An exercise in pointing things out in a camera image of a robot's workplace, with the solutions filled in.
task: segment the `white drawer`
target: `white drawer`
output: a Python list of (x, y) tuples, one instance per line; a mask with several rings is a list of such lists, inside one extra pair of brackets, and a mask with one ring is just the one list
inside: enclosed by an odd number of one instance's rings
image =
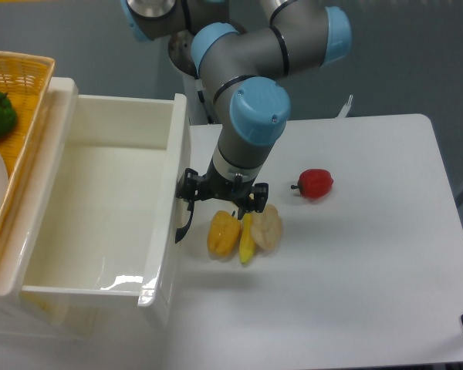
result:
[[(190, 161), (186, 98), (79, 96), (62, 124), (65, 149), (39, 148), (43, 157), (60, 151), (58, 170), (38, 220), (24, 221), (24, 256), (0, 295), (55, 312), (133, 301), (164, 325), (184, 209), (174, 193)], [(34, 178), (35, 165), (29, 181), (45, 182), (44, 173)]]

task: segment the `red pepper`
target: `red pepper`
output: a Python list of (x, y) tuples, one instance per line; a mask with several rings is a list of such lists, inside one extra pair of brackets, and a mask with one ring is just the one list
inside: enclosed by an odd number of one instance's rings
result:
[(297, 185), (292, 185), (292, 189), (299, 189), (300, 194), (305, 198), (316, 199), (324, 197), (333, 187), (331, 173), (321, 169), (311, 169), (303, 171)]

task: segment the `wicker basket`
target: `wicker basket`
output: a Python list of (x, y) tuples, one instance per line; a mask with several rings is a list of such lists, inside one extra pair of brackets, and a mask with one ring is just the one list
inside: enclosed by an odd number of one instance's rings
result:
[[(14, 130), (0, 139), (0, 154), (8, 171), (8, 188), (0, 208), (0, 235), (7, 231), (5, 222), (13, 216), (11, 210), (24, 187), (38, 136), (39, 108), (54, 68), (55, 60), (51, 58), (0, 52), (0, 91), (8, 93), (18, 117)], [(0, 256), (3, 246), (5, 243), (0, 243)]]

